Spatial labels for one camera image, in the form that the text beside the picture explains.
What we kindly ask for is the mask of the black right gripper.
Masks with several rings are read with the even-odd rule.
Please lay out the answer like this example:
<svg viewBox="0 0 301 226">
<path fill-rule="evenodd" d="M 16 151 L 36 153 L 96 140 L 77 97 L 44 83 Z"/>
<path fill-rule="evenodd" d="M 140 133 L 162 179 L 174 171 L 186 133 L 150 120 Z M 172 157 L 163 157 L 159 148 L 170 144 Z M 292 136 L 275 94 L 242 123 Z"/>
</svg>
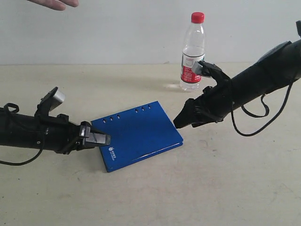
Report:
<svg viewBox="0 0 301 226">
<path fill-rule="evenodd" d="M 205 88 L 202 95 L 186 100 L 182 110 L 173 120 L 177 129 L 191 125 L 193 128 L 221 122 L 235 108 L 234 86 Z"/>
</svg>

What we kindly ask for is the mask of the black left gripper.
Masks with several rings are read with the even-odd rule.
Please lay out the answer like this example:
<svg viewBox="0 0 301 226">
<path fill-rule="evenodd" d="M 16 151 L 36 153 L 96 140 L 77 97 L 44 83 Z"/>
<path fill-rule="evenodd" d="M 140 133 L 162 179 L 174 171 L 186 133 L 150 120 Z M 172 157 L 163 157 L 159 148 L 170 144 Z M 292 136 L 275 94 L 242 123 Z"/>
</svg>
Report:
<svg viewBox="0 0 301 226">
<path fill-rule="evenodd" d="M 111 143 L 111 136 L 93 127 L 88 121 L 80 125 L 69 121 L 69 116 L 59 114 L 44 119 L 44 149 L 59 154 L 71 151 L 92 149 L 94 146 L 106 146 Z"/>
</svg>

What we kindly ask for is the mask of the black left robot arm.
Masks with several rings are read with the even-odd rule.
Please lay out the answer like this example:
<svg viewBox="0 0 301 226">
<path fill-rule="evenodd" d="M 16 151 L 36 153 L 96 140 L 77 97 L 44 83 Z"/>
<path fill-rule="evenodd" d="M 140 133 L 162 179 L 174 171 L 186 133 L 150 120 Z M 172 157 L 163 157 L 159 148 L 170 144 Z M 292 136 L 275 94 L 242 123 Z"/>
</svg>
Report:
<svg viewBox="0 0 301 226">
<path fill-rule="evenodd" d="M 19 114 L 18 105 L 8 103 L 0 109 L 0 144 L 21 148 L 51 150 L 59 154 L 107 146 L 111 136 L 89 122 L 75 124 L 59 114 L 34 116 Z"/>
</svg>

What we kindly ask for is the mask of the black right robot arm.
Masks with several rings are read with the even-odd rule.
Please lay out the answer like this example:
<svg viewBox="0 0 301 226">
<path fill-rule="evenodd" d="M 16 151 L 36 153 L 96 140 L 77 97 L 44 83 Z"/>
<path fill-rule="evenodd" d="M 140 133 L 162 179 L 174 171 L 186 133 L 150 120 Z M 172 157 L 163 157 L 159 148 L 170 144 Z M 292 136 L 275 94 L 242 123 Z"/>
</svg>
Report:
<svg viewBox="0 0 301 226">
<path fill-rule="evenodd" d="M 213 78 L 217 84 L 204 88 L 199 97 L 186 100 L 173 120 L 177 129 L 221 122 L 232 110 L 297 81 L 301 77 L 301 42 L 277 45 L 233 78 L 204 60 L 195 62 L 192 70 Z"/>
</svg>

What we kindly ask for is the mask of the person's bare hand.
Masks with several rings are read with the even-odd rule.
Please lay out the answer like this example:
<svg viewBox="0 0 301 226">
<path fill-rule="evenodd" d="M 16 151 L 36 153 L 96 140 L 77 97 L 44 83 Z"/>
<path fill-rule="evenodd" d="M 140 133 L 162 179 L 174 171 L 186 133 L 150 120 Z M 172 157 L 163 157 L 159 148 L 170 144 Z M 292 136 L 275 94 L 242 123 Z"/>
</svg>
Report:
<svg viewBox="0 0 301 226">
<path fill-rule="evenodd" d="M 67 6 L 73 8 L 79 6 L 78 0 L 28 0 L 28 1 L 56 11 L 64 11 Z"/>
</svg>

